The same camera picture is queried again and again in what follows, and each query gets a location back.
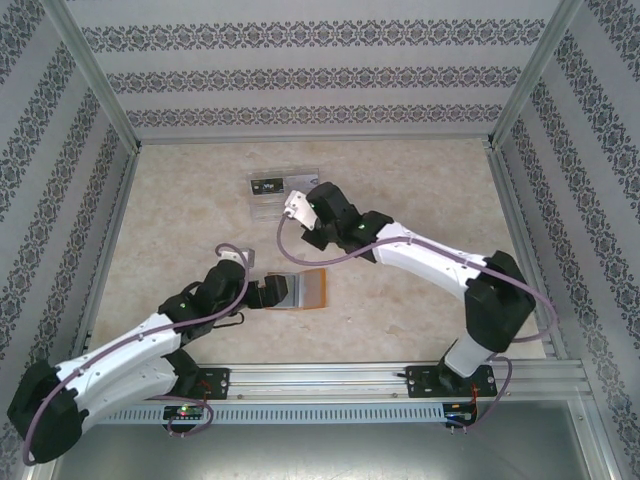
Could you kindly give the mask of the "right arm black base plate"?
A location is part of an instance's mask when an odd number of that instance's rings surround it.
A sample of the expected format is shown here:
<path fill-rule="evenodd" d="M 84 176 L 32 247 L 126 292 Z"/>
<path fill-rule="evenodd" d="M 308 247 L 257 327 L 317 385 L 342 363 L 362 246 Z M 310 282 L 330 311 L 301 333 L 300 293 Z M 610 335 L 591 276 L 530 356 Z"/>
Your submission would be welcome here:
<path fill-rule="evenodd" d="M 440 365 L 409 365 L 402 377 L 406 380 L 410 398 L 493 398 L 498 390 L 493 369 L 479 366 L 467 378 L 463 378 Z"/>

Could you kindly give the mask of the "silver white card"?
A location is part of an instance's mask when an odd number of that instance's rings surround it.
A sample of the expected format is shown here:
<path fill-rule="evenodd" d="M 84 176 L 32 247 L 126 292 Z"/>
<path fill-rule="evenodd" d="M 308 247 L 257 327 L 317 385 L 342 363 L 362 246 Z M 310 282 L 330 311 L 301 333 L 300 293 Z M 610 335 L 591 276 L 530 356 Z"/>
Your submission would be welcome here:
<path fill-rule="evenodd" d="M 284 185 L 287 190 L 297 190 L 303 193 L 309 193 L 319 184 L 318 174 L 296 174 L 287 175 L 284 178 Z"/>

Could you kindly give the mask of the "black VIP card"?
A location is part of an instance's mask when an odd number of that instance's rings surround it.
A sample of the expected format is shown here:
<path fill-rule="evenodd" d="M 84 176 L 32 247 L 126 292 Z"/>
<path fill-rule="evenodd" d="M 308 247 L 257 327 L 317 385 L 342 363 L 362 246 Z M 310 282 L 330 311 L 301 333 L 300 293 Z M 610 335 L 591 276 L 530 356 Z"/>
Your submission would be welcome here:
<path fill-rule="evenodd" d="M 252 179 L 250 187 L 254 196 L 276 195 L 284 192 L 285 183 L 283 177 Z"/>

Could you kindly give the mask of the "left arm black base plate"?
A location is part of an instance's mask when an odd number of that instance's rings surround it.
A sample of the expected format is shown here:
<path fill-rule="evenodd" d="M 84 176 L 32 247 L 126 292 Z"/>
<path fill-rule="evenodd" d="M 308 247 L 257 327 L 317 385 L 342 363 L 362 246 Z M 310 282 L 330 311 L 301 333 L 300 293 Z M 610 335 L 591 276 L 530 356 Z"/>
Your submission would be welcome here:
<path fill-rule="evenodd" d="M 179 368 L 168 371 L 153 370 L 141 374 L 134 386 L 143 397 L 181 397 L 193 400 L 226 400 L 230 384 L 230 370 L 226 368 Z"/>

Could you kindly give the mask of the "grey metal panel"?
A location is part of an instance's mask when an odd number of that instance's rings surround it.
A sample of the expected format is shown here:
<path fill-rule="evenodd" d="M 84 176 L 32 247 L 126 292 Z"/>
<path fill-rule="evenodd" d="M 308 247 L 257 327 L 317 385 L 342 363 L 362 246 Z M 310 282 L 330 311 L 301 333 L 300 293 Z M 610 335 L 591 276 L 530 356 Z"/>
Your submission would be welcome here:
<path fill-rule="evenodd" d="M 600 480 L 564 432 L 540 439 L 428 424 L 215 426 L 174 439 L 100 426 L 52 480 Z"/>

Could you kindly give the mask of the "aluminium frame post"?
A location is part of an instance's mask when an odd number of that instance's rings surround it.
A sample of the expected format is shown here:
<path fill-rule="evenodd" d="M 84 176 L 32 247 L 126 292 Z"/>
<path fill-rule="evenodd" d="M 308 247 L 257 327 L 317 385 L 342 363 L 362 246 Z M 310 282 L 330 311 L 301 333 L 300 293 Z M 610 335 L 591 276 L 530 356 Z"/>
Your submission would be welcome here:
<path fill-rule="evenodd" d="M 582 3 L 583 0 L 559 0 L 513 92 L 505 103 L 493 131 L 484 142 L 487 149 L 495 150 L 504 143 Z"/>
<path fill-rule="evenodd" d="M 119 138 L 129 152 L 137 153 L 140 149 L 140 140 L 81 28 L 73 18 L 66 0 L 39 1 L 73 56 L 83 77 L 96 95 Z"/>

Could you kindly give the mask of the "clear acrylic card tray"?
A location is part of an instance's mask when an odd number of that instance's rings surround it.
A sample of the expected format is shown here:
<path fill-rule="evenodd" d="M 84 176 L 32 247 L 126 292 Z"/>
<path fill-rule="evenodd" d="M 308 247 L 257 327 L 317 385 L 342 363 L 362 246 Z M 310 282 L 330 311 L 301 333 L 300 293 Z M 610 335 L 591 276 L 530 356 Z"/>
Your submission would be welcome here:
<path fill-rule="evenodd" d="M 284 204 L 290 192 L 286 189 L 281 194 L 254 196 L 251 192 L 250 181 L 252 179 L 275 178 L 296 174 L 318 174 L 320 183 L 320 170 L 313 167 L 275 168 L 262 171 L 252 171 L 247 175 L 249 188 L 249 208 L 251 217 L 256 222 L 278 221 L 284 211 Z"/>

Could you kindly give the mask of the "orange leather card holder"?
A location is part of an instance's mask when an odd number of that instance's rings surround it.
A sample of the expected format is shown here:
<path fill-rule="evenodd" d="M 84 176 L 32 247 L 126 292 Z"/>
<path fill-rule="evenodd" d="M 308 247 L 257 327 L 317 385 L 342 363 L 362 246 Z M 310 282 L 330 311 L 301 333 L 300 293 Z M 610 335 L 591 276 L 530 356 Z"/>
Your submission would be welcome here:
<path fill-rule="evenodd" d="M 271 310 L 313 310 L 327 306 L 327 273 L 325 268 L 298 272 L 268 272 L 266 278 L 283 277 L 287 295 Z"/>

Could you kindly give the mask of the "aluminium side rail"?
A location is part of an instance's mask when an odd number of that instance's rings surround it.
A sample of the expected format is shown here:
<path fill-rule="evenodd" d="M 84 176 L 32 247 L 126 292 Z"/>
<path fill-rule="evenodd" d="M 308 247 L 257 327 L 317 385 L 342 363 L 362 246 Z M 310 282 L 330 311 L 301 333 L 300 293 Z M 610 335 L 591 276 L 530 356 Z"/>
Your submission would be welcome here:
<path fill-rule="evenodd" d="M 89 278 L 88 290 L 86 291 L 82 308 L 80 310 L 78 318 L 79 323 L 74 330 L 70 347 L 66 351 L 66 359 L 71 359 L 72 357 L 76 357 L 85 352 L 87 345 L 91 342 L 93 326 L 98 316 L 118 235 L 121 230 L 133 180 L 139 163 L 140 150 L 141 147 L 138 146 L 131 153 L 128 158 L 126 168 L 121 174 L 118 183 L 117 196 L 109 210 L 106 230 L 101 237 L 96 263 Z"/>
<path fill-rule="evenodd" d="M 513 243 L 515 256 L 526 283 L 541 294 L 547 296 L 547 289 L 544 284 L 541 270 L 537 264 L 533 245 L 526 228 L 525 217 L 523 216 L 516 192 L 509 177 L 506 164 L 499 150 L 496 150 L 487 142 L 483 142 L 489 168 L 496 187 L 501 208 L 505 215 L 505 221 Z M 537 300 L 534 313 L 536 327 L 539 333 L 549 329 L 551 316 L 549 310 L 542 302 Z M 566 352 L 561 333 L 556 324 L 553 329 L 542 336 L 543 345 L 547 358 L 556 360 L 567 360 L 569 356 Z"/>

